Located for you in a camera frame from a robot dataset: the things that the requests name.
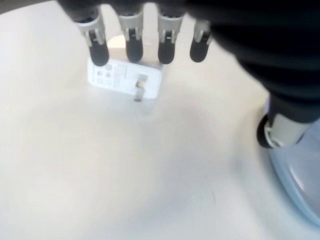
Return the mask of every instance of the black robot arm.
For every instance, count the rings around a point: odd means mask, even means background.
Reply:
[[[0,0],[0,13],[44,0]],[[119,16],[129,60],[143,55],[144,0],[58,0],[77,24],[96,65],[109,58],[101,4]],[[190,57],[205,59],[214,38],[270,92],[270,108],[257,138],[263,147],[296,144],[320,117],[320,2],[296,0],[156,0],[159,60],[174,59],[185,13],[197,19]]]

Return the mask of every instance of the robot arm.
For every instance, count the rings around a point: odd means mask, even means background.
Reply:
[[[0,13],[45,0],[0,1]],[[145,0],[58,0],[85,37],[93,62],[109,59],[101,4],[118,14],[128,59],[143,55]],[[257,128],[266,148],[299,142],[320,117],[320,3],[299,0],[155,0],[158,6],[158,58],[174,59],[175,43],[187,12],[197,21],[190,49],[195,62],[205,59],[214,38],[270,92],[270,107]]]

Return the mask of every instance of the white table surface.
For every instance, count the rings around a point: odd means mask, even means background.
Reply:
[[[136,103],[87,83],[85,40],[56,2],[0,15],[1,240],[320,240],[257,145],[267,92],[215,42],[193,63],[193,26],[159,98]]]

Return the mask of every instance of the black fingertip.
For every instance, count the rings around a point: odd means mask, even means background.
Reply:
[[[136,40],[134,38],[130,41],[126,41],[126,55],[130,62],[136,63],[140,61],[144,54],[142,40]]]
[[[265,136],[265,125],[268,122],[268,116],[264,115],[264,117],[261,119],[258,128],[256,130],[256,139],[258,140],[258,143],[261,147],[270,149],[271,146],[268,144],[266,136]]]
[[[162,64],[169,64],[175,57],[175,44],[159,42],[158,58]]]
[[[104,42],[103,45],[100,45],[97,41],[92,41],[92,46],[89,49],[94,65],[102,67],[107,64],[109,52],[106,42]]]
[[[207,56],[208,48],[209,45],[205,42],[193,40],[190,48],[190,58],[196,63],[202,62]]]

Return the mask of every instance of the white power adapter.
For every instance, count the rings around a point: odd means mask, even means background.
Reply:
[[[89,58],[87,77],[93,86],[133,95],[134,100],[141,101],[157,98],[163,75],[153,67],[114,59],[96,66]]]

